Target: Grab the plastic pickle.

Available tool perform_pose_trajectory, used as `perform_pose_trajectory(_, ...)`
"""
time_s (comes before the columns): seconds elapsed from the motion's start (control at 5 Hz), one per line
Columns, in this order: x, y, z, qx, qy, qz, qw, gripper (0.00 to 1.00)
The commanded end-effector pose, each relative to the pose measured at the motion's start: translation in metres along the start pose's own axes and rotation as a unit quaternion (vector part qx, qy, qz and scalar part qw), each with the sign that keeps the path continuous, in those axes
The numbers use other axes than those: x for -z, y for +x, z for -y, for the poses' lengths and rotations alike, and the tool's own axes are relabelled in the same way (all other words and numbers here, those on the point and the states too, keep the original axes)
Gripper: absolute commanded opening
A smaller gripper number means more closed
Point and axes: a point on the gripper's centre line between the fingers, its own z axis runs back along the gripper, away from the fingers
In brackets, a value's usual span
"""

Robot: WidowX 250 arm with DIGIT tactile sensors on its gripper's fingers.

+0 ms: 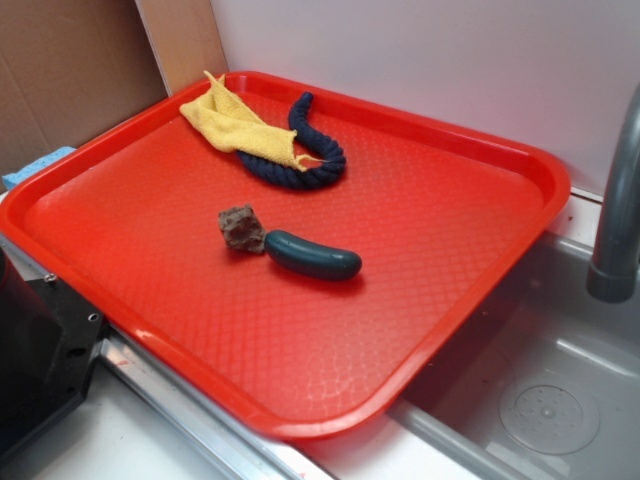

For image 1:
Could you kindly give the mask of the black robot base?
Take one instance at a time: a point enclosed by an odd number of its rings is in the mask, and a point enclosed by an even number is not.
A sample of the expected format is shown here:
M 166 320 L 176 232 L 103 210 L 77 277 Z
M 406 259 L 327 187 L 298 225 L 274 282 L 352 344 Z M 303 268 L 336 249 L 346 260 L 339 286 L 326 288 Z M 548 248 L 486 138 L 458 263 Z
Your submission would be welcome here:
M 87 397 L 107 322 L 61 279 L 24 279 L 1 254 L 1 462 Z

